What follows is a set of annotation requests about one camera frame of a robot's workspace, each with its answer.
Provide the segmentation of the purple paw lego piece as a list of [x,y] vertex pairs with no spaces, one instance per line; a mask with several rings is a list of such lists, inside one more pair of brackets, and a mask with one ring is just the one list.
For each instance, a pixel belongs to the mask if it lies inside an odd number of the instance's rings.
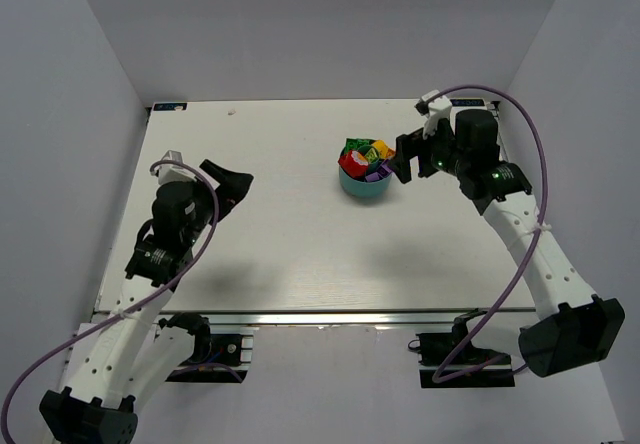
[[388,161],[384,161],[377,170],[379,176],[384,179],[387,176],[393,175],[394,174],[394,170],[393,168],[389,165]]

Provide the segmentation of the yellow rounded lego brick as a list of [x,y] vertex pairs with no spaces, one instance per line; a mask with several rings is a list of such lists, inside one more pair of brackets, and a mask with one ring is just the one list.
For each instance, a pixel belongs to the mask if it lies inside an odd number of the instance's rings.
[[372,143],[377,150],[381,160],[388,160],[394,157],[395,151],[389,147],[383,140],[377,140]]

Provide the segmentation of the small purple lego brick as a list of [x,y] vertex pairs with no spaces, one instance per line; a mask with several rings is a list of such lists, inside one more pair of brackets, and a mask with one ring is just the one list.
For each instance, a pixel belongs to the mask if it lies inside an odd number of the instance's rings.
[[380,181],[382,179],[382,176],[378,173],[371,173],[365,176],[365,181],[368,183],[372,183],[372,182],[377,182]]

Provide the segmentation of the green lego plate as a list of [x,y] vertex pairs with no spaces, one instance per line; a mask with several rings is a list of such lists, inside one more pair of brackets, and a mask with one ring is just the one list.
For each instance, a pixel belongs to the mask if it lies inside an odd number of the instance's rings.
[[369,145],[370,143],[371,140],[366,138],[347,138],[344,149],[346,151],[357,150],[362,146]]

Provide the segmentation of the lime green lego brick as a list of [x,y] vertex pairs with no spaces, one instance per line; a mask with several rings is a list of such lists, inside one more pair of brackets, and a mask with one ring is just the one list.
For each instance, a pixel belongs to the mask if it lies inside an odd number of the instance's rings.
[[372,145],[363,146],[360,150],[360,153],[364,156],[369,164],[373,164],[380,160],[379,151]]

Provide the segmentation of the red flower lego piece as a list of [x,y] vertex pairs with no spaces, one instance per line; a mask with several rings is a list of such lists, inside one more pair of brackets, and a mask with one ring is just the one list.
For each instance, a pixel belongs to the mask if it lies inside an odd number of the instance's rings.
[[352,179],[359,180],[366,175],[368,160],[357,150],[342,154],[338,160],[340,168]]

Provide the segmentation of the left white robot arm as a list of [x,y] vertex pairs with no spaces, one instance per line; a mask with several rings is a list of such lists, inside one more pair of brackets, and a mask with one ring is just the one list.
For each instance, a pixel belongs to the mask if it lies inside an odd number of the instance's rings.
[[159,315],[254,177],[209,160],[193,169],[173,151],[150,172],[158,180],[151,217],[136,235],[115,308],[94,326],[97,340],[76,372],[39,406],[60,443],[130,442],[158,387],[182,367],[198,369],[212,351],[207,318]]

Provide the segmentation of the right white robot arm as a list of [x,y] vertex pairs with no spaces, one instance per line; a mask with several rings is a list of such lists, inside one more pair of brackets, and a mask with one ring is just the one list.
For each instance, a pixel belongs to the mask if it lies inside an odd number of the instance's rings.
[[401,183],[411,180],[411,159],[419,177],[454,176],[462,194],[496,232],[513,261],[513,289],[524,282],[536,320],[496,317],[497,309],[474,310],[455,319],[452,349],[435,371],[436,383],[459,377],[447,372],[456,357],[483,350],[491,363],[519,357],[538,377],[604,360],[625,319],[615,298],[603,299],[579,275],[545,222],[546,203],[514,163],[501,157],[498,122],[484,109],[466,109],[453,120],[429,118],[425,126],[396,139],[390,167]]

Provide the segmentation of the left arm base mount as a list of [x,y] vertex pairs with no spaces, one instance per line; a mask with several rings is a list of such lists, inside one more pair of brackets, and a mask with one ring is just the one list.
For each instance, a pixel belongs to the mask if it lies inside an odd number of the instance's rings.
[[240,384],[251,363],[254,336],[236,330],[213,330],[207,317],[179,313],[161,318],[159,330],[177,327],[194,337],[194,350],[167,378],[179,383]]

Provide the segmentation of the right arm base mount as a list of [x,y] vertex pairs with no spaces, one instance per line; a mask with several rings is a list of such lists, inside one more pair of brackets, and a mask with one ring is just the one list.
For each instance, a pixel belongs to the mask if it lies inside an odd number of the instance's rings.
[[[421,333],[411,339],[407,348],[418,357],[420,386],[422,389],[481,389],[513,388],[515,377],[511,375],[512,362],[509,356],[475,373],[444,382],[434,383],[432,378],[438,366],[454,347],[453,337],[449,333]],[[478,349],[468,345],[457,355],[445,370],[445,374],[463,370],[499,356],[492,350]]]

